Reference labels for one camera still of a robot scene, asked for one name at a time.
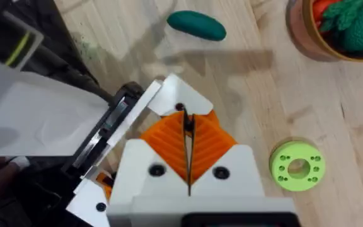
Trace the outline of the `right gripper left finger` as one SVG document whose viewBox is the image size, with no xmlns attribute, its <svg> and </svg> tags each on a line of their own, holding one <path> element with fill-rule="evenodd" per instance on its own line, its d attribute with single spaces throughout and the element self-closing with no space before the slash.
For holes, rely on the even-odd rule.
<svg viewBox="0 0 363 227">
<path fill-rule="evenodd" d="M 184 118 L 183 111 L 173 113 L 126 142 L 111 205 L 130 204 L 138 196 L 188 196 Z"/>
</svg>

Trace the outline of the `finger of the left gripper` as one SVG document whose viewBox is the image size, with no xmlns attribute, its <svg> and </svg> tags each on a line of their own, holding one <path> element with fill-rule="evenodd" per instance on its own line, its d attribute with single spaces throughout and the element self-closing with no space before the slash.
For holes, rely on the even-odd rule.
<svg viewBox="0 0 363 227">
<path fill-rule="evenodd" d="M 91 226 L 109 227 L 106 209 L 113 178 L 106 172 L 88 173 L 74 190 L 66 210 Z"/>
<path fill-rule="evenodd" d="M 170 74 L 160 81 L 160 88 L 148 103 L 148 108 L 159 116 L 168 116 L 182 104 L 189 114 L 207 115 L 213 110 L 213 104 L 197 90 L 175 74 Z"/>
</svg>

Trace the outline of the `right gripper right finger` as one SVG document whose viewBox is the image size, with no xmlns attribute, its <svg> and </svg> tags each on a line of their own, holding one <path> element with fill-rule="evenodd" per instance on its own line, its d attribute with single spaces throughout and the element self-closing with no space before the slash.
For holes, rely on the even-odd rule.
<svg viewBox="0 0 363 227">
<path fill-rule="evenodd" d="M 264 189 L 249 145 L 238 143 L 204 115 L 184 113 L 189 197 L 263 196 Z"/>
</svg>

